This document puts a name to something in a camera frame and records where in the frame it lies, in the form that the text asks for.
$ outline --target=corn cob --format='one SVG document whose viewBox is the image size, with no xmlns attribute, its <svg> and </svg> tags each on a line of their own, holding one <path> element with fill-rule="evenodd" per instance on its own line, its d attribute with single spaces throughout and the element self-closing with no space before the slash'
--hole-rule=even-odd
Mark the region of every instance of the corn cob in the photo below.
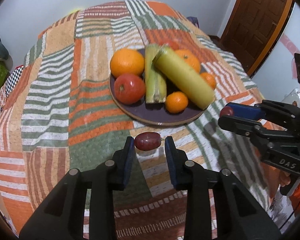
<svg viewBox="0 0 300 240">
<path fill-rule="evenodd" d="M 152 63 L 159 49 L 160 46 L 157 44 L 150 44 L 146 47 L 145 83 L 147 104 L 164 103 L 167 97 L 166 78 Z"/>
</svg>

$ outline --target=door panel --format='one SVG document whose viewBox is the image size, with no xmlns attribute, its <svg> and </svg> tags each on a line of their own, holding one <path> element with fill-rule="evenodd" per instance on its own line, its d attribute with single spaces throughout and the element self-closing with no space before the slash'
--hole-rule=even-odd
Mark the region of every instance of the door panel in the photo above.
<svg viewBox="0 0 300 240">
<path fill-rule="evenodd" d="M 223 45 L 248 71 L 271 38 L 287 0 L 241 0 Z"/>
</svg>

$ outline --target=pink stripe on wall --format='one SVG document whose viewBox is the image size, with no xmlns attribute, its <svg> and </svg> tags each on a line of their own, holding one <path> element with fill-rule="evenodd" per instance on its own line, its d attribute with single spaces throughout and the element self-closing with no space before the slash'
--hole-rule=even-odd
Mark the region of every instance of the pink stripe on wall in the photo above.
<svg viewBox="0 0 300 240">
<path fill-rule="evenodd" d="M 293 79 L 298 79 L 297 76 L 297 66 L 296 66 L 296 62 L 294 59 L 294 54 L 295 53 L 300 53 L 300 50 L 297 48 L 296 45 L 294 45 L 294 43 L 288 38 L 287 35 L 283 34 L 281 36 L 281 38 L 279 39 L 279 41 L 288 49 L 288 51 L 290 51 L 290 53 L 293 56 L 292 62 L 291 62 L 291 69 L 292 69 L 292 78 Z"/>
</svg>

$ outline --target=corn husk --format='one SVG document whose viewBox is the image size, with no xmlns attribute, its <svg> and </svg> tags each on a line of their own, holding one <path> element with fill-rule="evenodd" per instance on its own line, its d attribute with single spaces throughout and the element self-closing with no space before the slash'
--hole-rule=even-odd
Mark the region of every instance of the corn husk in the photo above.
<svg viewBox="0 0 300 240">
<path fill-rule="evenodd" d="M 167 97 L 166 78 L 152 63 L 159 49 L 160 46 L 157 44 L 150 44 L 146 47 L 145 83 L 147 104 L 164 103 Z"/>
<path fill-rule="evenodd" d="M 206 109 L 215 100 L 212 88 L 173 49 L 161 47 L 154 57 L 153 63 L 202 110 Z"/>
</svg>

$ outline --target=plate rim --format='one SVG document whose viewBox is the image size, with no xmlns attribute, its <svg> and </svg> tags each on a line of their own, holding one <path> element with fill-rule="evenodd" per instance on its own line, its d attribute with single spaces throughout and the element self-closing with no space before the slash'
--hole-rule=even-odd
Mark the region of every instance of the plate rim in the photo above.
<svg viewBox="0 0 300 240">
<path fill-rule="evenodd" d="M 111 90 L 111 86 L 110 86 L 110 79 L 111 79 L 112 74 L 110 73 L 109 75 L 109 79 L 108 79 L 108 87 L 109 87 L 109 91 L 110 91 L 110 95 L 112 100 L 115 102 L 115 104 L 128 116 L 132 117 L 133 119 L 137 120 L 138 122 L 142 122 L 145 124 L 149 124 L 149 125 L 155 125 L 155 126 L 178 126 L 178 125 L 184 125 L 187 123 L 190 123 L 196 119 L 198 119 L 204 112 L 204 110 L 202 110 L 199 114 L 195 115 L 194 117 L 188 118 L 184 121 L 179 121 L 179 122 L 153 122 L 153 121 L 149 121 L 147 119 L 143 119 L 139 116 L 136 116 L 132 113 L 130 113 L 129 111 L 127 111 L 126 109 L 124 109 L 121 105 L 121 103 L 115 98 L 114 94 L 112 93 Z"/>
</svg>

